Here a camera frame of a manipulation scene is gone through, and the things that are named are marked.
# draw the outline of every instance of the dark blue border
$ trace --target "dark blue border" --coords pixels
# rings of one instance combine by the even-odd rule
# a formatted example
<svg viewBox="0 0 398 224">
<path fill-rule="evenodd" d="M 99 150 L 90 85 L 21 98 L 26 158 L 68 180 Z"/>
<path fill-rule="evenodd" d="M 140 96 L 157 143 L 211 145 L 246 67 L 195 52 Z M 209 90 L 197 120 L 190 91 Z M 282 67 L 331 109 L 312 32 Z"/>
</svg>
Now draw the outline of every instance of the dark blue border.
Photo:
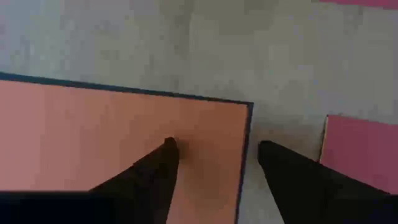
<svg viewBox="0 0 398 224">
<path fill-rule="evenodd" d="M 58 86 L 85 88 L 85 89 L 92 89 L 92 90 L 108 90 L 108 91 L 117 91 L 117 92 L 123 92 L 123 93 L 140 93 L 140 94 L 145 94 L 145 95 L 169 96 L 169 97 L 176 97 L 176 98 L 186 98 L 186 99 L 191 99 L 191 100 L 206 100 L 206 101 L 216 101 L 216 102 L 221 102 L 221 103 L 235 103 L 235 104 L 240 104 L 240 105 L 246 105 L 248 108 L 248 116 L 246 118 L 246 126 L 245 126 L 245 130 L 244 130 L 244 145 L 243 145 L 243 151 L 242 151 L 241 173 L 240 173 L 238 198 L 236 201 L 236 212 L 235 212 L 235 223 L 238 223 L 239 206 L 241 203 L 242 187 L 243 187 L 243 181 L 244 181 L 243 177 L 244 177 L 244 172 L 245 172 L 245 168 L 246 168 L 246 157 L 248 154 L 249 135 L 250 135 L 250 130 L 251 130 L 251 120 L 252 120 L 254 103 L 247 102 L 247 101 L 226 100 L 226 99 L 213 98 L 213 97 L 172 93 L 172 92 L 166 92 L 166 91 L 143 90 L 143 89 L 139 89 L 139 88 L 128 88 L 128 87 L 113 86 L 113 85 L 102 85 L 102 84 L 95 84 L 95 83 L 76 82 L 76 81 L 68 81 L 68 80 L 59 80 L 59 79 L 54 79 L 54 78 L 32 77 L 32 76 L 28 76 L 28 75 L 16 75 L 16 74 L 4 73 L 4 72 L 0 72 L 0 80 L 25 82 L 25 83 L 36 83 L 36 84 L 42 84 L 42 85 L 58 85 Z"/>
</svg>

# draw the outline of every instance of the concrete floor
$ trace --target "concrete floor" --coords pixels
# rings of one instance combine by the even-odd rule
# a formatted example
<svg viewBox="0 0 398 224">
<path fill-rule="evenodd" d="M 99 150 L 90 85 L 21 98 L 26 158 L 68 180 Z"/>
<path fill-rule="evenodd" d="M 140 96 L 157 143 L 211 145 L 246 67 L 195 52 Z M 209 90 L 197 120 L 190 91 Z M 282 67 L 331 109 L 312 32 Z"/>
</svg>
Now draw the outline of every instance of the concrete floor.
<svg viewBox="0 0 398 224">
<path fill-rule="evenodd" d="M 316 159 L 327 114 L 398 123 L 397 21 L 312 0 L 1 1 L 0 70 L 255 102 L 239 222 L 283 223 L 256 144 Z"/>
</svg>

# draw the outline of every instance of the orange paper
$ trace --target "orange paper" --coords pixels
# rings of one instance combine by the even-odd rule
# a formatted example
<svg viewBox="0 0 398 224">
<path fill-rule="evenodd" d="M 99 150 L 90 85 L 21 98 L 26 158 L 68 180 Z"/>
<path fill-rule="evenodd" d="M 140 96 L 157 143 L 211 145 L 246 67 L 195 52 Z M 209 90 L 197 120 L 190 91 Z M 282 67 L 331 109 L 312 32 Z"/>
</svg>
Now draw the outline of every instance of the orange paper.
<svg viewBox="0 0 398 224">
<path fill-rule="evenodd" d="M 172 136 L 167 223 L 234 223 L 249 103 L 1 80 L 0 104 L 0 190 L 89 190 Z"/>
</svg>

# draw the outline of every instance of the gray floor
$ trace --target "gray floor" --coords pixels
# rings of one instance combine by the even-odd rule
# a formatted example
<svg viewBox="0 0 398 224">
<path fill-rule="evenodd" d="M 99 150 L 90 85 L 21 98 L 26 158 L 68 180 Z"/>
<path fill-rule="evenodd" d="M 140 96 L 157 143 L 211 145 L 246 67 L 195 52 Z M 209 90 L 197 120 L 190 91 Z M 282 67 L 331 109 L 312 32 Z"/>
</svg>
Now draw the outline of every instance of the gray floor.
<svg viewBox="0 0 398 224">
<path fill-rule="evenodd" d="M 239 222 L 283 223 L 257 142 L 315 159 L 327 114 L 398 123 L 397 21 L 311 0 L 3 1 L 0 70 L 255 102 Z"/>
</svg>

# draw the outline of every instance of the floor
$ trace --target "floor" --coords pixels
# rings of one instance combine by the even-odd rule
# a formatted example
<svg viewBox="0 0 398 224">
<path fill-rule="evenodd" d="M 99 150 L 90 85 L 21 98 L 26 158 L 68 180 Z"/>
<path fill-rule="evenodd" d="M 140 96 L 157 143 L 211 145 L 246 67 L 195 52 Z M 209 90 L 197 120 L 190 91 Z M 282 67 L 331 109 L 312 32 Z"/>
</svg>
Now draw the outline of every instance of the floor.
<svg viewBox="0 0 398 224">
<path fill-rule="evenodd" d="M 253 101 L 239 222 L 276 224 L 257 143 L 316 159 L 327 114 L 397 124 L 397 21 L 314 0 L 6 0 L 0 70 Z"/>
</svg>

